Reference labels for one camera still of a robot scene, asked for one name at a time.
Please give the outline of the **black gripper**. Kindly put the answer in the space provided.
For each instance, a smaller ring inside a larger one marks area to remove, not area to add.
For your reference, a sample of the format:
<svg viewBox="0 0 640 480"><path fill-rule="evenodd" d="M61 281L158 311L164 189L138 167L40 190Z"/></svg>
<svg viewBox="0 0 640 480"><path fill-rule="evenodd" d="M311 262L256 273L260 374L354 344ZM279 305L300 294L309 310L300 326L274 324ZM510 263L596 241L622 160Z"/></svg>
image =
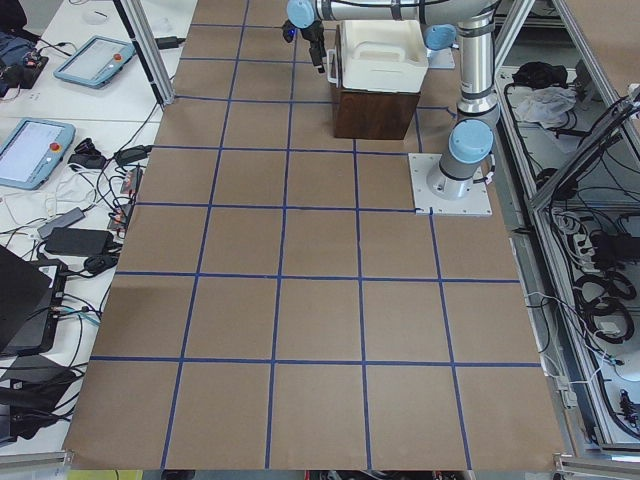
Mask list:
<svg viewBox="0 0 640 480"><path fill-rule="evenodd" d="M319 74L325 73L325 47L323 42L323 24L320 20L314 21L308 27L296 27L290 20L286 20L281 26L282 36L286 43L291 43L297 32L309 42L309 55L312 65Z"/></svg>

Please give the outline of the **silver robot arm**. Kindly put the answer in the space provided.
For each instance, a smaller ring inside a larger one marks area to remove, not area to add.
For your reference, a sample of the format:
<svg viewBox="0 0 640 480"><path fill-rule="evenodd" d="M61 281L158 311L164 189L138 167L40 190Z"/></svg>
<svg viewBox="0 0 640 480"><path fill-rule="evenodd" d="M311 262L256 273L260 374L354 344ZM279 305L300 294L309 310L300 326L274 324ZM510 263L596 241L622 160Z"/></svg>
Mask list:
<svg viewBox="0 0 640 480"><path fill-rule="evenodd" d="M450 48L456 41L457 29L452 24L428 26L424 32L424 43L427 49L440 51Z"/></svg>
<svg viewBox="0 0 640 480"><path fill-rule="evenodd" d="M290 1L285 39L300 32L313 65L336 84L362 92L415 94L430 55L460 48L459 121L425 181L448 201L466 197L493 146L494 1Z"/></svg>

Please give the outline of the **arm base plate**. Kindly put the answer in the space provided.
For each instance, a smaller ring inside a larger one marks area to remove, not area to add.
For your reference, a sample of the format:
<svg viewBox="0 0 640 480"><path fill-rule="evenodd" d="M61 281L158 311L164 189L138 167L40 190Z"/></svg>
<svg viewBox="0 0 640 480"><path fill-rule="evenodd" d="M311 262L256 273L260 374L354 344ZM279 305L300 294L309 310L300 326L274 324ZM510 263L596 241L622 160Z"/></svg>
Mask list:
<svg viewBox="0 0 640 480"><path fill-rule="evenodd" d="M455 59L451 48L441 50L428 49L427 59L430 69L453 70L455 68Z"/></svg>
<svg viewBox="0 0 640 480"><path fill-rule="evenodd" d="M409 153L414 212L417 215L490 217L492 208L482 168L466 180L452 180L440 169L441 154Z"/></svg>

